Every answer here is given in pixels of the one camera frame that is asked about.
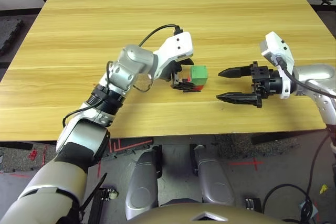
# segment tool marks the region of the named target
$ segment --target wooden table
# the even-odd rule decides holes
[[[216,99],[250,92],[250,77],[217,74],[254,60],[266,64],[259,43],[271,30],[286,40],[297,65],[335,66],[335,40],[306,0],[48,0],[0,83],[0,140],[56,140],[61,119],[89,97],[105,63],[167,23],[192,34],[192,59],[207,66],[208,82],[201,93],[164,81],[145,94],[133,90],[112,137],[324,128],[307,97],[270,97],[262,109]],[[171,35],[163,30],[145,47],[154,50]]]

